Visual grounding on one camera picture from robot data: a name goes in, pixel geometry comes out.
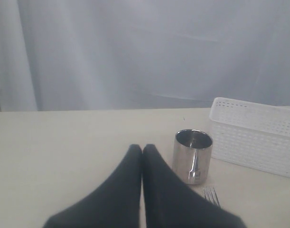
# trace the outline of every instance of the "white plastic basket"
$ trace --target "white plastic basket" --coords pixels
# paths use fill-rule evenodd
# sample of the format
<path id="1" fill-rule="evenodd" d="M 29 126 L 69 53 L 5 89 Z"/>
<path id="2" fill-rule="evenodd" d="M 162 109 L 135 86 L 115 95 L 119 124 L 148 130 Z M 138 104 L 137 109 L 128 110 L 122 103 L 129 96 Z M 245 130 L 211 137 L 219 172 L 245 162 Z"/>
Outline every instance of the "white plastic basket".
<path id="1" fill-rule="evenodd" d="M 290 177 L 290 109 L 218 97 L 209 118 L 213 158 Z"/>

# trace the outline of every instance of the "curtain fold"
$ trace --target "curtain fold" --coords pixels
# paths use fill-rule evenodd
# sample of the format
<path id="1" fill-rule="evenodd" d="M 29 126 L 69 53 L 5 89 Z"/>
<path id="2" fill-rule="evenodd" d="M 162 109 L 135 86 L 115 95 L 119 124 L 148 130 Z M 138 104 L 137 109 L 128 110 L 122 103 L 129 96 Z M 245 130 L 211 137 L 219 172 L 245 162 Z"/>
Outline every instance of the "curtain fold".
<path id="1" fill-rule="evenodd" d="M 290 0 L 0 0 L 3 111 L 290 105 Z"/>

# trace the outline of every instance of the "mug rim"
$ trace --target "mug rim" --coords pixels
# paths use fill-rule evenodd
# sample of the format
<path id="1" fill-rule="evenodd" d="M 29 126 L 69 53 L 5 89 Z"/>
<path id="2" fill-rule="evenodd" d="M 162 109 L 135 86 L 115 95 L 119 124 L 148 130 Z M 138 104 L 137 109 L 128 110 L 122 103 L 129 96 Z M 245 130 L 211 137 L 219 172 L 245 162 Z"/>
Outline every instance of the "mug rim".
<path id="1" fill-rule="evenodd" d="M 197 148 L 192 148 L 192 147 L 190 147 L 190 146 L 185 146 L 184 144 L 181 144 L 181 143 L 178 141 L 178 134 L 180 134 L 180 133 L 182 133 L 182 132 L 188 132 L 188 131 L 191 131 L 191 132 L 198 132 L 198 133 L 201 133 L 201 134 L 207 136 L 207 137 L 211 140 L 211 144 L 210 144 L 210 146 L 207 146 L 207 147 L 205 147 L 205 148 L 198 148 L 198 149 L 197 149 Z M 210 147 L 212 147 L 212 145 L 213 145 L 213 139 L 212 139 L 212 137 L 211 137 L 209 134 L 207 134 L 206 132 L 203 132 L 203 131 L 201 131 L 201 130 L 196 130 L 196 129 L 183 129 L 183 130 L 178 131 L 178 132 L 175 134 L 175 140 L 176 140 L 180 145 L 182 145 L 182 146 L 184 146 L 184 147 L 186 147 L 186 148 L 189 148 L 189 149 L 193 149 L 193 150 L 206 150 L 207 148 L 210 148 Z"/>

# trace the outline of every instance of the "metal cup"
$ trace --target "metal cup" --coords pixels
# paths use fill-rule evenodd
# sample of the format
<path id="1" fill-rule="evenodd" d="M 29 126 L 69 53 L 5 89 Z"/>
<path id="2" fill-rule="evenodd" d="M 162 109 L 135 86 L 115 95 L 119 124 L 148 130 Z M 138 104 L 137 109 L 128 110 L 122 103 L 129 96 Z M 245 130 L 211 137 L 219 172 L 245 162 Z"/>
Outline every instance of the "metal cup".
<path id="1" fill-rule="evenodd" d="M 173 171 L 186 184 L 200 184 L 207 178 L 212 138 L 198 130 L 182 130 L 175 135 Z"/>

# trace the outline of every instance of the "beige table surface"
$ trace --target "beige table surface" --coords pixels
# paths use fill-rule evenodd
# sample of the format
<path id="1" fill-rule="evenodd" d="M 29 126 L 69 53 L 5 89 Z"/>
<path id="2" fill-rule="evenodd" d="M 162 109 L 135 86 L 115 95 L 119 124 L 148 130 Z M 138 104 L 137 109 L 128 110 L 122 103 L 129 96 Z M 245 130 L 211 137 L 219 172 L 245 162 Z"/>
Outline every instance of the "beige table surface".
<path id="1" fill-rule="evenodd" d="M 168 164 L 176 131 L 208 130 L 209 109 L 0 113 L 0 228 L 40 228 L 114 170 L 131 143 Z M 290 228 L 290 179 L 211 160 L 204 185 L 250 228 Z M 203 186 L 194 187 L 201 193 Z M 141 227 L 145 227 L 141 199 Z"/>

